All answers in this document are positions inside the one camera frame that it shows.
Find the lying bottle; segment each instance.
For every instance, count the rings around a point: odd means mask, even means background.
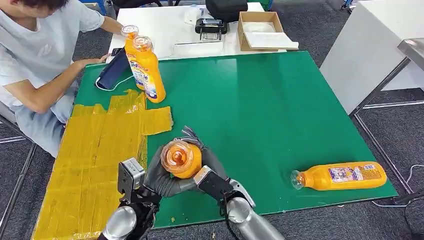
[[[160,161],[175,177],[188,179],[202,168],[202,153],[196,145],[173,140],[163,147]]]
[[[383,167],[375,161],[317,165],[291,173],[291,184],[298,190],[303,187],[319,191],[371,189],[384,185],[386,180]]]

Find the green tabletop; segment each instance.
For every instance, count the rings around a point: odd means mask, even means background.
[[[172,131],[149,136],[148,159],[158,146],[192,127],[243,184],[259,214],[281,213],[387,198],[388,180],[360,190],[295,190],[292,170],[315,165],[375,161],[371,151],[305,51],[161,61],[166,98],[149,109],[171,107]],[[102,66],[86,70],[75,103],[105,108],[111,95],[136,89],[133,80],[114,92],[93,87]],[[216,201],[184,192],[161,202],[156,228],[221,220]]]

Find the gray glove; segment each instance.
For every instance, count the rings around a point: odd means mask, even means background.
[[[201,151],[202,166],[207,165],[221,178],[226,180],[228,177],[221,162],[218,160],[215,154],[208,147],[206,147],[202,141],[200,141],[193,130],[188,126],[185,126],[182,130],[182,133],[184,136],[177,137],[176,139],[199,147]],[[160,196],[166,198],[195,188],[196,183],[193,178],[179,179],[178,177],[171,177],[171,174],[165,170],[161,163],[161,152],[163,148],[163,145],[160,146],[151,159],[147,168],[147,174],[144,177],[143,185]]]

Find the orange bottle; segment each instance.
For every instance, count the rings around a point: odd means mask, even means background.
[[[317,165],[306,171],[294,170],[291,183],[295,189],[315,190],[370,189],[386,183],[383,167],[375,161]]]
[[[138,36],[132,44],[136,49],[136,65],[134,77],[142,81],[146,97],[152,103],[160,103],[165,99],[166,92],[159,72],[158,57],[153,53],[153,43],[147,36]]]
[[[136,76],[136,55],[137,50],[134,48],[133,40],[139,35],[139,28],[135,25],[127,25],[122,27],[120,33],[122,36],[125,37],[125,53],[126,57],[128,58],[129,65],[131,67],[132,74],[134,75],[134,78]],[[145,87],[143,86],[143,81],[138,80],[135,78],[135,85],[141,90],[144,90]]]
[[[175,177],[188,179],[202,168],[202,153],[193,144],[173,140],[160,153],[162,166]]]

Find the bottle cap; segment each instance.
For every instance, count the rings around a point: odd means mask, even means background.
[[[290,180],[293,187],[297,190],[305,186],[305,182],[306,182],[305,175],[298,170],[293,170],[291,172]]]
[[[148,51],[153,48],[152,40],[148,36],[138,36],[132,40],[132,45],[139,51]]]
[[[189,144],[182,140],[173,140],[165,145],[160,153],[162,166],[170,173],[187,171],[193,163],[194,153]]]
[[[135,39],[139,35],[139,28],[135,25],[123,26],[120,34],[127,39]]]

